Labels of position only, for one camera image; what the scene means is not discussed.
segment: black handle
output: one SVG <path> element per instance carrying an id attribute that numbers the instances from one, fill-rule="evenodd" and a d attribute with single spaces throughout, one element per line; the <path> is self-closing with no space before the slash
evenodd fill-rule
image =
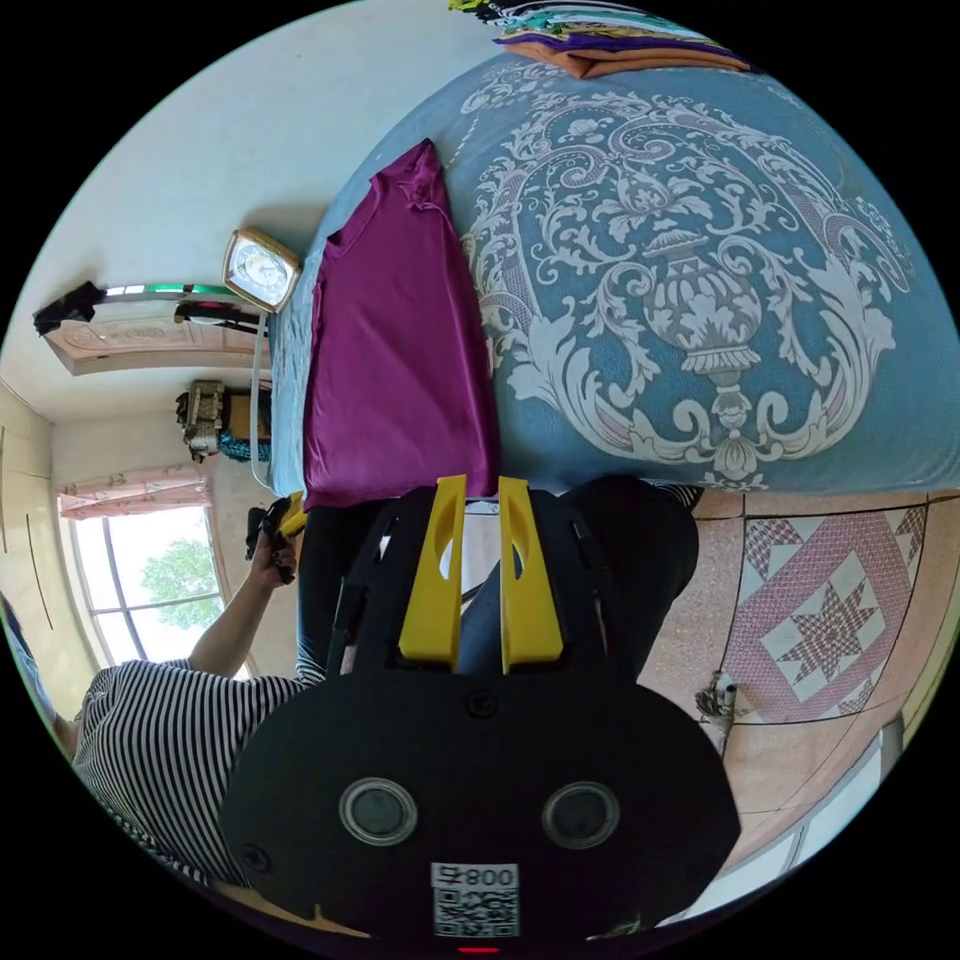
<path id="1" fill-rule="evenodd" d="M 280 523 L 290 509 L 290 498 L 283 497 L 270 505 L 269 510 L 260 507 L 251 507 L 247 513 L 247 560 L 252 560 L 257 549 L 257 540 L 260 534 L 269 537 L 274 553 L 284 545 L 284 538 L 280 534 Z M 275 563 L 280 573 L 280 579 L 286 583 L 293 583 L 293 572 L 287 567 Z"/>

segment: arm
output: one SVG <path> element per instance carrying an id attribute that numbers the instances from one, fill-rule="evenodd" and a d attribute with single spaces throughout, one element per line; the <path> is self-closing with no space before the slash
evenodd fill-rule
<path id="1" fill-rule="evenodd" d="M 269 539 L 261 533 L 246 580 L 190 654 L 190 666 L 194 670 L 228 679 L 237 675 L 250 653 L 270 597 L 283 583 L 274 563 L 274 553 Z M 276 559 L 280 566 L 295 569 L 296 557 L 289 541 L 276 551 Z"/>

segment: tiled floor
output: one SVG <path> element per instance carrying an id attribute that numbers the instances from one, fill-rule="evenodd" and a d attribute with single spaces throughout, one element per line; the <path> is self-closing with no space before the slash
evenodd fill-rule
<path id="1" fill-rule="evenodd" d="M 694 716 L 718 667 L 738 685 L 733 863 L 821 800 L 901 710 L 922 716 L 960 617 L 960 491 L 714 494 L 697 517 L 700 567 L 640 682 Z"/>

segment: hand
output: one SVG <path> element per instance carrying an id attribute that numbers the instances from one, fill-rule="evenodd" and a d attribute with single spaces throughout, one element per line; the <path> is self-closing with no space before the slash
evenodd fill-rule
<path id="1" fill-rule="evenodd" d="M 261 531 L 257 538 L 257 549 L 253 554 L 250 575 L 269 590 L 284 586 L 280 570 L 289 570 L 291 576 L 297 572 L 297 553 L 293 544 L 285 537 L 279 538 L 279 548 Z"/>

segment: black and white striped shirt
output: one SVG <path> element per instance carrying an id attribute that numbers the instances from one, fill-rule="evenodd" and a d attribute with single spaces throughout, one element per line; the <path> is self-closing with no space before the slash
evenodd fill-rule
<path id="1" fill-rule="evenodd" d="M 277 707 L 323 680 L 227 680 L 187 660 L 136 660 L 101 670 L 80 711 L 74 769 L 141 849 L 208 885 L 249 886 L 227 849 L 220 807 L 237 758 Z"/>

